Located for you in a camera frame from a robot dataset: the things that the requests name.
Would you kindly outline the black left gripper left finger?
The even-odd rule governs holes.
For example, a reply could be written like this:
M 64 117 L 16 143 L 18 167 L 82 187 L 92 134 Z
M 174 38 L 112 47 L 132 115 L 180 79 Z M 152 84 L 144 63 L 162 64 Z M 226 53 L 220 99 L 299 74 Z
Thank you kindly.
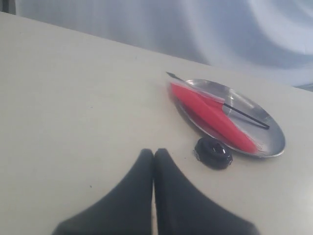
M 55 235 L 150 235 L 154 155 L 142 149 L 125 177 L 101 200 L 61 222 Z

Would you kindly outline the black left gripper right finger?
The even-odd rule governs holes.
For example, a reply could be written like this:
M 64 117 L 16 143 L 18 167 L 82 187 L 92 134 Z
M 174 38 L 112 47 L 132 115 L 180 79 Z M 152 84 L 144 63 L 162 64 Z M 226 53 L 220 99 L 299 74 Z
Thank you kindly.
M 154 156 L 157 228 L 160 235 L 255 235 L 256 226 L 201 193 L 169 152 Z

